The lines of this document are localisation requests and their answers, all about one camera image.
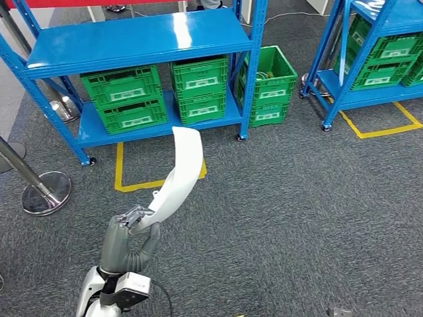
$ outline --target stanchion base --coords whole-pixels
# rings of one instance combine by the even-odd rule
[[[0,292],[3,289],[3,287],[5,286],[5,279],[0,275]]]
[[[9,145],[21,159],[24,159],[25,155],[26,155],[26,149],[20,143],[11,142]],[[0,157],[0,174],[8,172],[12,168],[13,167],[10,166],[9,163],[6,162],[2,157]]]
[[[304,88],[305,86],[305,82],[307,81],[307,79],[308,78],[308,73],[305,73],[304,75],[303,75],[303,77],[301,77],[301,88]],[[316,85],[319,83],[318,79],[316,79],[316,81],[314,82],[314,86],[316,87]],[[329,97],[330,96],[329,92],[327,92],[326,88],[325,88],[325,86],[321,85],[320,86],[320,95],[322,97]],[[312,90],[310,90],[310,93],[312,95],[314,95],[314,92],[313,92]]]
[[[39,193],[35,187],[28,185],[22,194],[22,207],[32,216],[47,216],[63,207],[70,196],[70,178],[62,172],[47,172],[39,175],[42,182],[50,188],[57,203],[52,205]]]
[[[66,103],[66,107],[69,109],[69,114],[64,111],[63,105],[57,100],[53,100],[50,102],[51,109],[54,110],[63,123],[69,123],[72,121],[75,121],[81,116],[79,110],[76,108],[75,102],[72,101],[72,99],[64,96],[63,97],[63,102]]]

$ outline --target gray carpet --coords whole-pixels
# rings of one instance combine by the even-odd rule
[[[273,0],[267,15],[310,10],[305,1]],[[83,9],[57,10],[52,23],[88,18]],[[324,23],[278,18],[267,25],[263,44],[278,44],[302,74]],[[162,80],[168,85],[165,68]],[[423,120],[418,102],[403,104]],[[328,306],[354,317],[423,316],[423,129],[359,140],[338,116],[332,132],[323,133],[320,114],[313,100],[295,96],[283,124],[252,129],[245,142],[234,141],[236,126],[202,131],[207,177],[163,224],[159,249],[144,273],[169,291],[175,316],[317,317]],[[392,107],[348,114],[363,131],[406,123]],[[73,316],[109,219],[152,199],[151,190],[113,190],[115,145],[90,149],[98,164],[79,167],[28,96],[10,141],[26,145],[27,162],[38,172],[67,173],[73,191],[63,210],[32,218],[20,206],[21,177],[0,176],[2,316]],[[173,147],[172,137],[126,143],[124,183],[165,175]],[[168,306],[154,289],[127,316],[168,316]]]

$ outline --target green plastic crate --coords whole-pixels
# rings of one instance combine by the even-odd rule
[[[81,80],[98,110],[162,98],[156,65],[81,74]]]
[[[350,35],[354,35],[354,33],[359,34],[361,38],[365,39],[369,31],[372,28],[372,24],[366,21],[364,18],[362,18],[360,15],[356,15],[356,17],[350,26],[348,30]]]
[[[215,120],[224,116],[226,92],[184,100],[177,99],[177,103],[183,125]]]
[[[423,85],[423,54],[418,57],[401,83],[406,87]]]
[[[118,108],[97,110],[109,134],[118,134],[168,122],[163,98]]]
[[[412,62],[370,65],[362,70],[350,90],[396,86],[412,66]]]
[[[350,73],[350,68],[353,65],[355,56],[351,54],[351,50],[350,49],[347,49],[347,55],[345,56],[345,70],[344,70],[344,74],[345,75],[348,75]],[[333,67],[333,71],[336,74],[336,75],[339,75],[339,69],[341,68],[341,58],[339,57],[339,55],[338,56],[338,58],[336,59],[336,61],[335,62],[335,65]]]
[[[356,55],[364,43],[371,26],[362,17],[357,16],[350,27],[347,47]],[[415,61],[423,50],[423,32],[385,36],[378,39],[367,57],[366,65]]]
[[[239,70],[236,83],[236,95],[238,95],[238,101],[241,104],[246,81],[248,58],[247,56]],[[298,78],[297,73],[279,46],[261,48],[257,71],[253,96],[254,106],[289,102]],[[268,73],[272,73],[273,77],[263,78],[264,74]]]
[[[179,100],[226,91],[227,56],[187,59],[170,65],[173,89]]]
[[[288,112],[289,103],[268,104],[258,107],[250,113],[249,127],[260,127],[267,124],[282,123]]]

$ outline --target white label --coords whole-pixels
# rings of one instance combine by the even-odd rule
[[[189,117],[201,116],[202,114],[212,114],[213,112],[217,112],[217,111],[218,111],[218,106],[212,106],[207,108],[190,110],[188,113],[188,116]]]
[[[134,120],[122,121],[122,127],[133,127],[134,125],[145,124],[150,122],[153,122],[153,119],[150,116],[142,117]]]
[[[390,81],[391,81],[391,77],[367,79],[364,85],[369,86],[369,85],[377,85],[377,84],[387,84]]]
[[[384,51],[383,52],[381,58],[409,56],[409,51],[410,48],[405,48],[403,50]]]
[[[360,46],[363,46],[363,43],[364,43],[364,39],[359,32],[354,32],[353,38]]]
[[[275,112],[274,114],[259,114],[255,116],[255,121],[275,119],[275,118],[279,118],[279,116],[280,116],[280,112]]]
[[[211,85],[216,85],[218,84],[219,80],[218,77],[211,77],[207,79],[200,79],[198,81],[187,81],[186,89],[194,89],[199,87],[205,87],[205,86],[211,86]]]
[[[264,98],[272,98],[272,97],[278,97],[278,96],[286,96],[286,90],[276,90],[276,91],[270,91],[270,92],[262,92],[260,94],[259,99],[264,99]]]
[[[116,100],[122,100],[122,99],[128,99],[132,98],[135,96],[144,96],[145,94],[143,88],[137,88],[134,90],[128,90],[128,91],[122,91],[122,92],[117,92],[116,94],[110,94],[110,100],[116,101]]]

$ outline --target yellow floor tape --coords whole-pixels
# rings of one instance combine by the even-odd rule
[[[331,103],[333,102],[332,98],[329,97],[329,99]],[[402,127],[393,127],[391,129],[363,133],[360,132],[359,129],[357,129],[357,127],[355,126],[355,124],[354,124],[353,121],[349,119],[345,114],[345,112],[339,111],[339,113],[341,114],[341,116],[342,116],[342,118],[344,118],[344,120],[345,120],[345,122],[347,122],[347,125],[349,125],[353,131],[354,131],[357,134],[357,136],[359,137],[360,139],[369,139],[370,137],[382,137],[384,135],[392,135],[392,134],[397,134],[397,133],[401,133],[406,131],[412,131],[415,129],[421,129],[421,127],[423,127],[423,124],[418,122],[416,118],[413,117],[412,114],[406,110],[406,108],[403,107],[400,103],[395,101],[394,102],[394,105],[395,105],[397,108],[401,111],[404,116],[407,117],[407,119],[410,120],[412,124],[403,125]]]
[[[115,190],[118,190],[122,193],[128,193],[128,192],[134,192],[136,190],[147,190],[150,188],[161,187],[165,183],[165,180],[155,180],[153,182],[123,186],[122,184],[122,174],[123,174],[123,143],[121,142],[121,143],[118,143],[116,148]],[[201,180],[202,178],[205,178],[206,174],[207,174],[207,168],[205,167],[205,162],[202,160],[202,166],[199,173],[199,179]]]

